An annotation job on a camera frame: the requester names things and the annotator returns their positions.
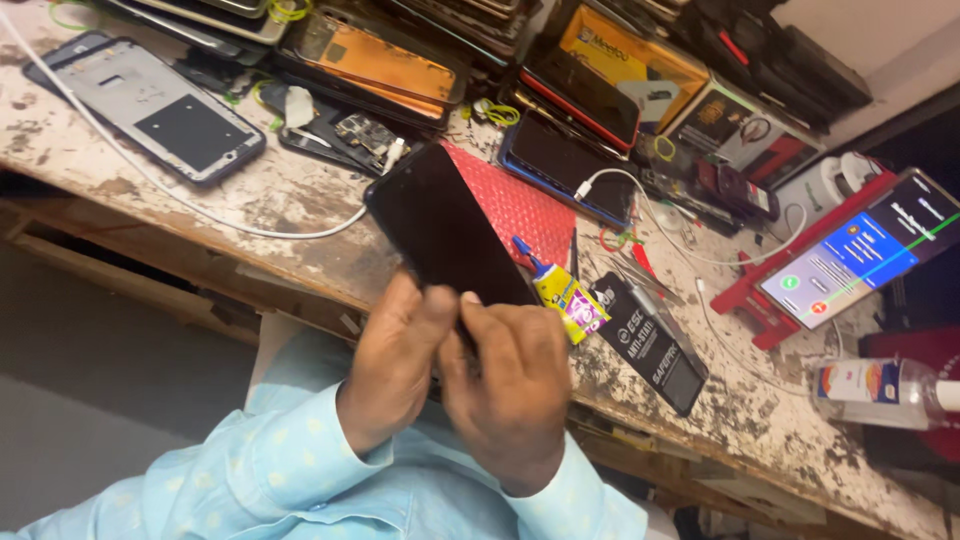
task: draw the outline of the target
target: light blue shirt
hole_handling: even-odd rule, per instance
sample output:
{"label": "light blue shirt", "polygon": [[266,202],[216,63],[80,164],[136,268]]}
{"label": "light blue shirt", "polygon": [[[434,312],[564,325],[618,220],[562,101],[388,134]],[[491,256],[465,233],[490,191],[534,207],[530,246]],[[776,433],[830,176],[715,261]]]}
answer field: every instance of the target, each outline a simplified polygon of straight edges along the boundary
{"label": "light blue shirt", "polygon": [[342,340],[301,332],[202,445],[0,540],[644,537],[647,513],[600,480],[569,434],[556,476],[524,499],[500,490],[432,402],[357,457],[336,412],[350,358]]}

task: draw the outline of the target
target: finger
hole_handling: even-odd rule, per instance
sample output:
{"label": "finger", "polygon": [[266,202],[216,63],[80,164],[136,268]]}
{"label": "finger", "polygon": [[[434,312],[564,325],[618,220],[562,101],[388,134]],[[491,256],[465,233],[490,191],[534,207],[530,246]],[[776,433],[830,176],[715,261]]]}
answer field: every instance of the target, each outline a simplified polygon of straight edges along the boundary
{"label": "finger", "polygon": [[457,319],[457,294],[447,286],[427,287],[403,332],[401,348],[412,360],[429,365]]}
{"label": "finger", "polygon": [[476,293],[467,292],[460,298],[460,318],[477,344],[483,380],[487,384],[501,387],[523,375],[513,334],[480,304]]}
{"label": "finger", "polygon": [[413,276],[398,269],[373,308],[366,331],[377,335],[400,334],[420,307],[422,296]]}
{"label": "finger", "polygon": [[556,378],[566,361],[565,331],[559,314],[547,307],[491,306],[514,336],[523,372],[531,379]]}
{"label": "finger", "polygon": [[460,402],[468,398],[470,392],[467,360],[464,358],[464,344],[456,331],[450,331],[440,344],[437,352],[437,364],[440,368],[440,383],[444,393],[444,406],[457,408]]}

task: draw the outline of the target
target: cardboard box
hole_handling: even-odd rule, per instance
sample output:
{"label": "cardboard box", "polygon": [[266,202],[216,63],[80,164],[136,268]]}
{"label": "cardboard box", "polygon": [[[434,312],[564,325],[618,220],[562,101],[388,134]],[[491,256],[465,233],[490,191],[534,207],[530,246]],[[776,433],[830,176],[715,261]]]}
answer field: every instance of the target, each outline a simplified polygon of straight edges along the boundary
{"label": "cardboard box", "polygon": [[582,5],[560,48],[640,105],[640,130],[659,133],[709,78],[702,62],[659,39],[646,39]]}
{"label": "cardboard box", "polygon": [[718,156],[750,182],[768,189],[803,170],[827,148],[784,112],[713,72],[663,134],[702,155]]}

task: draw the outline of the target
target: red phone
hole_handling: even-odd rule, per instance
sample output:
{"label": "red phone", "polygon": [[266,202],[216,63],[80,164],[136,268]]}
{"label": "red phone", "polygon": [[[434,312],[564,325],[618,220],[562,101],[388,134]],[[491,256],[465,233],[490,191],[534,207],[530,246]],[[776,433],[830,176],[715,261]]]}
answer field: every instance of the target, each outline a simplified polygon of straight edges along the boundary
{"label": "red phone", "polygon": [[524,65],[519,78],[617,150],[627,152],[636,144],[637,103],[563,49]]}

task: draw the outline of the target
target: phone holder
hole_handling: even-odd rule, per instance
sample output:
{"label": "phone holder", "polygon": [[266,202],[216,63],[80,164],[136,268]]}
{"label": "phone holder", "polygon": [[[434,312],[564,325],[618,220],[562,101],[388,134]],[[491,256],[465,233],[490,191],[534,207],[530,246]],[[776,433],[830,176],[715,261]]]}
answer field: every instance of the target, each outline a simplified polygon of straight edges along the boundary
{"label": "phone holder", "polygon": [[[752,342],[761,351],[768,351],[781,341],[801,329],[786,311],[770,302],[758,290],[757,286],[768,276],[781,270],[797,254],[806,251],[810,246],[823,240],[837,227],[842,226],[858,213],[871,206],[897,184],[896,174],[884,169],[879,175],[863,186],[862,189],[833,209],[817,222],[813,223],[800,233],[797,238],[784,250],[781,250],[760,264],[745,264],[743,276],[736,283],[718,294],[710,307],[720,314],[727,313],[734,307],[740,307],[753,315],[763,325],[764,330],[754,336]],[[747,260],[749,256],[740,252],[740,260]]]}

